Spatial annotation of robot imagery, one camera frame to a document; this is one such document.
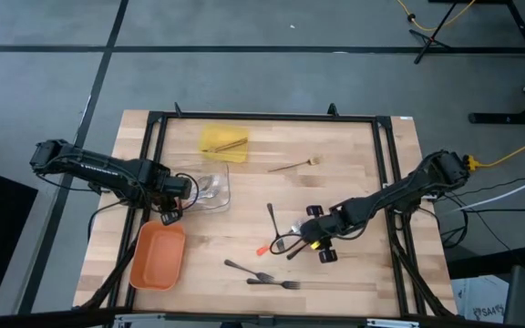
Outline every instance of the metal fork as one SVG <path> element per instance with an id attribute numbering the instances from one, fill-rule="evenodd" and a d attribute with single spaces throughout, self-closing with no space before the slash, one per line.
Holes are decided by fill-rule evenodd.
<path id="1" fill-rule="evenodd" d="M 246 280 L 246 283 L 248 284 L 276 284 L 284 289 L 290 289 L 290 290 L 298 290 L 301 289 L 301 283 L 300 282 L 290 282 L 290 281 L 284 281 L 284 282 L 261 282 L 257 281 L 256 279 L 249 278 Z"/>
<path id="2" fill-rule="evenodd" d="M 273 282 L 274 281 L 274 277 L 272 275 L 270 275 L 270 274 L 266 274 L 264 272 L 252 272 L 252 271 L 250 271 L 250 270 L 248 270 L 248 269 L 246 269 L 246 268 L 244 268 L 244 267 L 234 263 L 233 261 L 225 260 L 224 264 L 228 265 L 229 267 L 238 269 L 238 270 L 242 270 L 242 271 L 246 271 L 246 272 L 252 273 L 261 282 Z"/>

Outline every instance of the orange plastic container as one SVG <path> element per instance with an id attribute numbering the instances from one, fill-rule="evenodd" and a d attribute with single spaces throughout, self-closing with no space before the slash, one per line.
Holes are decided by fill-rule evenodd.
<path id="1" fill-rule="evenodd" d="M 186 235 L 179 223 L 148 222 L 139 233 L 130 283 L 137 289 L 167 291 L 180 276 Z"/>

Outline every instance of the wooden tabletop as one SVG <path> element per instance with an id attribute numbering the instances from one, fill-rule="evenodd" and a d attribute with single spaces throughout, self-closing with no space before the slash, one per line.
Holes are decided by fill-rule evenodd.
<path id="1" fill-rule="evenodd" d="M 148 113 L 145 110 L 124 112 L 113 157 L 139 157 Z M 392 118 L 392 121 L 404 176 L 422 158 L 415 122 L 412 118 Z M 273 225 L 266 209 L 268 202 L 274 206 L 279 231 L 288 231 L 294 220 L 306 217 L 308 205 L 319 204 L 327 209 L 342 200 L 380 190 L 370 125 L 173 118 L 168 120 L 161 163 L 175 172 L 176 167 L 204 161 L 198 151 L 198 140 L 207 123 L 240 126 L 250 131 L 246 162 L 229 163 L 231 206 L 215 214 L 185 213 L 181 224 L 186 233 L 186 246 L 177 284 L 166 292 L 137 291 L 134 310 L 398 316 L 383 211 L 370 220 L 361 238 L 334 240 L 339 261 L 333 263 L 320 263 L 317 252 L 310 249 L 291 261 L 284 256 L 266 253 L 259 257 L 255 253 L 273 239 Z M 384 131 L 382 137 L 387 175 L 391 179 Z M 149 149 L 149 154 L 153 153 L 153 148 Z M 268 169 L 314 155 L 323 156 L 321 164 L 267 173 Z M 103 195 L 99 207 L 114 201 L 113 195 Z M 423 206 L 433 210 L 426 203 Z M 113 269 L 126 212 L 125 207 L 116 207 L 98 214 L 77 286 L 75 305 L 88 300 Z M 159 217 L 152 214 L 150 219 L 158 220 Z M 413 215 L 411 226 L 421 275 L 443 304 L 455 312 L 435 219 L 418 211 Z M 225 259 L 254 271 L 270 273 L 277 280 L 302 282 L 302 290 L 247 285 L 246 278 L 252 277 L 225 266 Z M 409 308 L 414 313 L 412 286 L 406 273 L 405 282 Z M 124 304 L 128 285 L 129 269 L 123 274 L 118 305 Z"/>

